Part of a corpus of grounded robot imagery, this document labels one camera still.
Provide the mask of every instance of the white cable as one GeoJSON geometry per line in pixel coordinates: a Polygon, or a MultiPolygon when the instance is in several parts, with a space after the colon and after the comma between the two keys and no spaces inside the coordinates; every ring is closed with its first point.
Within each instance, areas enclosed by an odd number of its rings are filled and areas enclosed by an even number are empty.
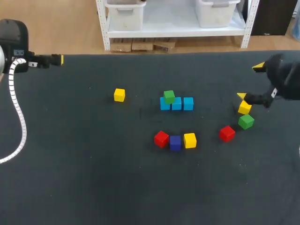
{"type": "Polygon", "coordinates": [[[0,159],[0,164],[5,163],[9,160],[11,160],[12,158],[14,158],[17,154],[20,153],[20,151],[22,150],[22,148],[25,145],[26,142],[26,138],[27,138],[27,128],[26,128],[26,123],[25,123],[25,119],[22,113],[22,110],[19,106],[17,97],[15,95],[15,84],[14,84],[14,73],[15,73],[15,68],[16,66],[18,66],[19,64],[23,64],[26,63],[25,59],[17,59],[15,60],[9,69],[9,77],[8,77],[8,84],[9,84],[9,91],[10,91],[10,96],[11,96],[11,100],[14,103],[15,109],[18,113],[19,119],[20,119],[20,123],[21,123],[21,127],[22,127],[22,139],[21,139],[21,143],[19,144],[18,148],[9,156],[0,159]]]}

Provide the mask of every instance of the blue cube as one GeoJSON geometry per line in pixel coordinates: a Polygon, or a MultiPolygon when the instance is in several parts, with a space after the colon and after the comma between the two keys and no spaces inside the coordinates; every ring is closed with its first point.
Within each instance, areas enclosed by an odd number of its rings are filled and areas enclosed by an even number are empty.
{"type": "Polygon", "coordinates": [[[160,98],[160,110],[170,110],[171,105],[165,103],[165,98],[161,97],[160,98]]]}
{"type": "Polygon", "coordinates": [[[171,151],[181,150],[181,138],[179,135],[170,136],[170,150],[171,151]]]}
{"type": "Polygon", "coordinates": [[[183,110],[193,110],[194,109],[194,99],[192,97],[183,98],[183,110]]]}
{"type": "Polygon", "coordinates": [[[181,110],[181,97],[176,97],[172,104],[172,110],[181,110]]]}

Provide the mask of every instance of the black cabinet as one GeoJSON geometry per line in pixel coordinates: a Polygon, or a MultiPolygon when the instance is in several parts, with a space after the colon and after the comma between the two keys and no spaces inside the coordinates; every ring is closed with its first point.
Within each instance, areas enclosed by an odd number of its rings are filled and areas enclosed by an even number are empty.
{"type": "Polygon", "coordinates": [[[252,35],[285,35],[297,0],[260,0],[252,35]]]}

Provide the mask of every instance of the toy block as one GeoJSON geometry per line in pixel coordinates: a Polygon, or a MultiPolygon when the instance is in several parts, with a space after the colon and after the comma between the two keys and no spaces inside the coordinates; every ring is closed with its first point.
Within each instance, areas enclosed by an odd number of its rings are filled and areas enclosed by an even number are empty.
{"type": "Polygon", "coordinates": [[[249,114],[243,115],[239,118],[239,125],[244,129],[248,129],[253,126],[254,119],[249,114]]]}
{"type": "Polygon", "coordinates": [[[194,133],[191,134],[184,134],[183,142],[186,149],[195,148],[197,144],[196,136],[194,133]]]}
{"type": "Polygon", "coordinates": [[[238,112],[244,115],[249,114],[251,107],[252,105],[248,105],[248,103],[243,100],[238,112]]]}
{"type": "Polygon", "coordinates": [[[220,130],[219,137],[224,141],[224,142],[229,142],[231,141],[235,136],[235,131],[230,127],[224,127],[220,130]]]}
{"type": "Polygon", "coordinates": [[[183,110],[193,110],[194,109],[194,99],[192,97],[183,98],[183,110]]]}
{"type": "Polygon", "coordinates": [[[246,93],[237,93],[237,95],[242,99],[244,100],[245,96],[246,96],[246,93]]]}
{"type": "Polygon", "coordinates": [[[172,104],[172,110],[181,110],[181,97],[176,97],[172,104]]]}
{"type": "Polygon", "coordinates": [[[164,91],[164,98],[165,98],[166,104],[173,104],[175,101],[174,91],[172,91],[172,90],[164,91]]]}
{"type": "Polygon", "coordinates": [[[171,105],[165,103],[165,98],[161,97],[160,98],[160,110],[170,110],[171,105]]]}
{"type": "Polygon", "coordinates": [[[180,151],[181,150],[181,138],[179,135],[170,136],[170,150],[180,151]]]}
{"type": "Polygon", "coordinates": [[[113,97],[114,97],[115,102],[124,102],[125,90],[116,88],[116,90],[114,91],[113,97]]]}
{"type": "Polygon", "coordinates": [[[159,133],[154,137],[154,143],[161,148],[165,147],[168,144],[168,142],[169,142],[169,135],[167,135],[163,131],[159,131],[159,133]]]}

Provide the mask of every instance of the white plastic box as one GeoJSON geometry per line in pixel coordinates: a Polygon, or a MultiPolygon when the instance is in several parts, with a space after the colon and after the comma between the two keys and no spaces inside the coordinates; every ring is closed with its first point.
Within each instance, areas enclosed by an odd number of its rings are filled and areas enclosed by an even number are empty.
{"type": "Polygon", "coordinates": [[[139,0],[107,0],[105,6],[111,17],[113,30],[141,30],[146,2],[139,0]]]}
{"type": "Polygon", "coordinates": [[[196,0],[196,13],[200,27],[227,27],[240,0],[196,0]]]}

